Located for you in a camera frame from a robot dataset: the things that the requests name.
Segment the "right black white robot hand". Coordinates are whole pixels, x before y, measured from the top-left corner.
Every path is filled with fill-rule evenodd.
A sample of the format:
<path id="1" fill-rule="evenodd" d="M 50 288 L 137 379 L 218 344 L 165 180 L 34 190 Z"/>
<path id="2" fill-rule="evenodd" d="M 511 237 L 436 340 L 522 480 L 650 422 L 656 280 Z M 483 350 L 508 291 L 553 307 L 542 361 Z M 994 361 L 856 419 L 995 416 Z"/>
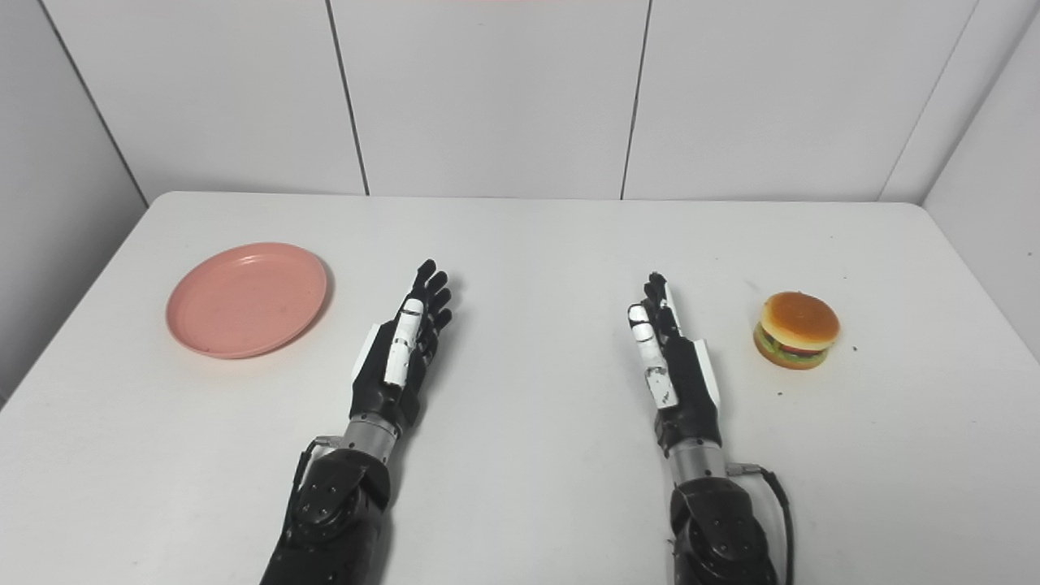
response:
<path id="1" fill-rule="evenodd" d="M 648 276 L 645 297 L 632 304 L 627 321 L 643 363 L 643 378 L 657 414 L 654 432 L 666 454 L 680 442 L 723 444 L 716 400 L 709 390 L 706 349 L 681 330 L 668 280 Z"/>

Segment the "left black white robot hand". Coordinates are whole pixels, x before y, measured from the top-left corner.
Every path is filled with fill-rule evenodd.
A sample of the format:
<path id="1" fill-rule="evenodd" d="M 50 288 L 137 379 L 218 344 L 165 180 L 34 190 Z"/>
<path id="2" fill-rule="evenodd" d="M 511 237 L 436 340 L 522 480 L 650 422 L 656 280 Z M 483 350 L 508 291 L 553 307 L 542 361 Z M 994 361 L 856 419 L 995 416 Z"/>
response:
<path id="1" fill-rule="evenodd" d="M 398 311 L 376 323 L 353 378 L 353 418 L 375 415 L 404 432 L 421 410 L 420 390 L 437 355 L 441 332 L 452 322 L 449 277 L 434 259 L 418 268 Z"/>

